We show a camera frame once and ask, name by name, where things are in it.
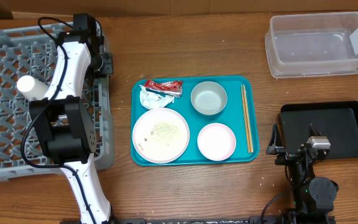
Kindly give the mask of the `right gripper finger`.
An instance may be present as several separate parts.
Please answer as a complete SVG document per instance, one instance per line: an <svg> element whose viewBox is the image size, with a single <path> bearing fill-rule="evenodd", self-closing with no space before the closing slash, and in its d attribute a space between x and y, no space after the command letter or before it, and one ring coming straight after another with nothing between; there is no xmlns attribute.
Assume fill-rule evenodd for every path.
<svg viewBox="0 0 358 224"><path fill-rule="evenodd" d="M266 154L277 155L283 152L283 143L277 124L273 125L272 136L269 145L266 149Z"/></svg>
<svg viewBox="0 0 358 224"><path fill-rule="evenodd" d="M309 137L321 135L321 133L314 128L312 123L308 126L308 133L309 133Z"/></svg>

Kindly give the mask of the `white paper cup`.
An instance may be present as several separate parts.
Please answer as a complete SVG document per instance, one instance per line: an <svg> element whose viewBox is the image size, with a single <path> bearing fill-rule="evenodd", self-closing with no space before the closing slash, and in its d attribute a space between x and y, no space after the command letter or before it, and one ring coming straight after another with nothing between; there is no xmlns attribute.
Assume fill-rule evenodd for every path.
<svg viewBox="0 0 358 224"><path fill-rule="evenodd" d="M42 100L48 86L38 79L24 75L16 82L17 90L29 101Z"/></svg>

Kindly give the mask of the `grey bowl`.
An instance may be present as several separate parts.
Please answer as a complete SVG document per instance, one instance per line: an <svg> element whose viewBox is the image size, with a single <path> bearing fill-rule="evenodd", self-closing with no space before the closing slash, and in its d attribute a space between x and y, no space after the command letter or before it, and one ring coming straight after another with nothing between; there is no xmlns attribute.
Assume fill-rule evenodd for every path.
<svg viewBox="0 0 358 224"><path fill-rule="evenodd" d="M227 104L227 93L225 89L216 82L201 82L191 91L191 104L200 114L213 116L225 108Z"/></svg>

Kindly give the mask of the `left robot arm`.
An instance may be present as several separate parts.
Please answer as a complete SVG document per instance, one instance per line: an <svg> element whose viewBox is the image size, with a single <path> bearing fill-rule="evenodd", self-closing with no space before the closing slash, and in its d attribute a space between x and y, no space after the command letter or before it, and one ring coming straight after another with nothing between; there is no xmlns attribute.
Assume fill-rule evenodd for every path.
<svg viewBox="0 0 358 224"><path fill-rule="evenodd" d="M80 223L114 223L112 206L103 193L94 154L96 130L81 94L86 78L112 74L112 55L104 50L101 24L89 14L75 14L67 32L51 39L58 60L41 100L29 104L31 122L43 155L67 178L80 209Z"/></svg>

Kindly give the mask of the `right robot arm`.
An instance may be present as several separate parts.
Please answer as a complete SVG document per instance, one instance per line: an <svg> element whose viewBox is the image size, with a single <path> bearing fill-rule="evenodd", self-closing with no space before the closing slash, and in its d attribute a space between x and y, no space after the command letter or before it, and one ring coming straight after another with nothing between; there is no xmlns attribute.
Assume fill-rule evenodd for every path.
<svg viewBox="0 0 358 224"><path fill-rule="evenodd" d="M329 154L331 143L312 125L309 125L309 138L295 152L284 148L278 126L272 128L272 137L266 154L275 155L275 164L285 167L285 176L290 188L271 199L260 215L262 223L334 223L328 215L334 210L334 201L339 190L338 184L314 174L313 164L322 161ZM266 216L268 207L286 194L293 194L293 208L286 209L279 216Z"/></svg>

